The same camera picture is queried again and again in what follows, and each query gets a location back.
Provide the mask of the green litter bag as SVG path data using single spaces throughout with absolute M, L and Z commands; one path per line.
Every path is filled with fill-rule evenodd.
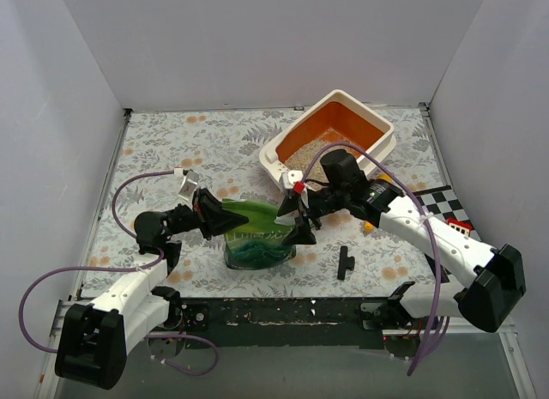
M 278 212 L 275 206 L 249 200 L 224 199 L 222 203 L 223 209 L 249 220 L 224 235 L 224 259 L 229 269 L 271 269 L 296 256 L 295 245 L 282 244 L 293 225 L 275 223 Z

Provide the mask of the black bag clip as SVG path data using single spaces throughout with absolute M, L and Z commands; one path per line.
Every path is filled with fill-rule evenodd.
M 346 245 L 340 248 L 338 258 L 337 279 L 344 281 L 348 271 L 354 271 L 355 257 L 349 255 L 349 250 Z

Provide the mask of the yellow plastic scoop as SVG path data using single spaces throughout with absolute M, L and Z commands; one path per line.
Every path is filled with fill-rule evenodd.
M 389 204 L 395 198 L 391 186 L 387 180 L 376 178 L 370 181 L 366 189 L 367 221 L 374 227 L 379 227 L 381 214 L 389 210 Z

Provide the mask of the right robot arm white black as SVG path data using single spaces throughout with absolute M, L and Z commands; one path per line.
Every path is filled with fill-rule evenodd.
M 391 233 L 430 257 L 437 268 L 434 287 L 401 285 L 388 299 L 389 321 L 398 328 L 418 318 L 462 317 L 494 333 L 526 293 L 522 254 L 512 245 L 497 249 L 458 232 L 427 213 L 412 193 L 382 179 L 369 179 L 355 158 L 340 148 L 326 153 L 321 166 L 328 183 L 307 187 L 302 172 L 280 177 L 285 193 L 278 215 L 298 215 L 285 245 L 314 245 L 320 220 L 339 210 Z

